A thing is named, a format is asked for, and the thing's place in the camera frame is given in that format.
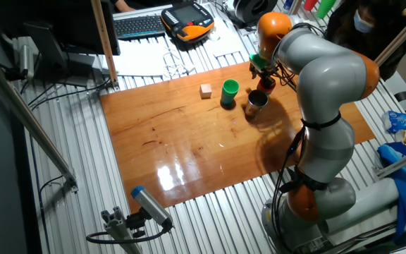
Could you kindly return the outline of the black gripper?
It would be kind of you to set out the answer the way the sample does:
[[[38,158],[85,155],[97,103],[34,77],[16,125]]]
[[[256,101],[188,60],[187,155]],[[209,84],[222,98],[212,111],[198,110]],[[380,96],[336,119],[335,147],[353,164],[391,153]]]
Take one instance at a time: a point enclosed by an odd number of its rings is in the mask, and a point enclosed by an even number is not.
[[[255,64],[252,64],[251,68],[250,68],[250,72],[252,74],[252,79],[255,79],[257,76],[259,76],[261,79],[263,79],[264,87],[273,87],[274,86],[274,79],[272,77],[276,76],[276,73],[269,66],[260,68],[260,67],[256,66]]]

